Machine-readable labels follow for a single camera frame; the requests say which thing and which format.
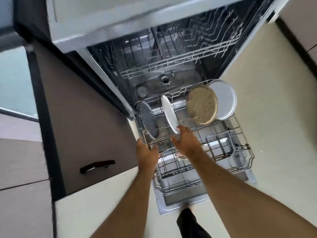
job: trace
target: floor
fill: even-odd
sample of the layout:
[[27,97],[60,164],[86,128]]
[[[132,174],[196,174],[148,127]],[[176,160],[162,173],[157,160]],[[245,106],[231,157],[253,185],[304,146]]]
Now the floor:
[[[255,153],[256,188],[317,226],[317,80],[275,24],[265,24],[223,76]],[[59,238],[88,238],[129,187],[137,168],[56,203]],[[212,237],[229,237],[210,200],[194,214]],[[145,237],[180,237],[178,213],[160,216],[151,189]]]

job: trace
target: black pants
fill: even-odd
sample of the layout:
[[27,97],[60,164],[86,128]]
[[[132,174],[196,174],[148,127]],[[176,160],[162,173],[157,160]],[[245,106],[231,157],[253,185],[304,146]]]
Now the black pants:
[[197,223],[196,217],[189,208],[183,209],[177,218],[177,225],[182,238],[211,238]]

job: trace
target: person's left arm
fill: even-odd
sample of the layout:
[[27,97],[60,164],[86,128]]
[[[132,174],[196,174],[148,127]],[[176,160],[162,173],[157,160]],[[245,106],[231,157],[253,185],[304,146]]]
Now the person's left arm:
[[143,237],[150,186],[159,159],[157,147],[149,150],[141,138],[137,141],[138,173],[128,191],[91,238]]

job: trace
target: forearm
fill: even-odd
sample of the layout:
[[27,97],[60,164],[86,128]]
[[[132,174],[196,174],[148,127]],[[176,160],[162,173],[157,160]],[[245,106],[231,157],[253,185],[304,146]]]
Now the forearm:
[[238,180],[202,150],[189,160],[203,180],[231,238],[317,237],[317,229],[307,220]]
[[151,170],[137,173],[122,200],[91,238],[143,237],[152,176]]

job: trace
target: brown plate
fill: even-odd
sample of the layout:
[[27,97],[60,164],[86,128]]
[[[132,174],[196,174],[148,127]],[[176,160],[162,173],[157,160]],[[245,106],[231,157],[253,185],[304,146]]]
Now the brown plate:
[[187,111],[200,125],[210,124],[215,118],[218,110],[217,96],[207,86],[197,86],[189,91],[187,96]]

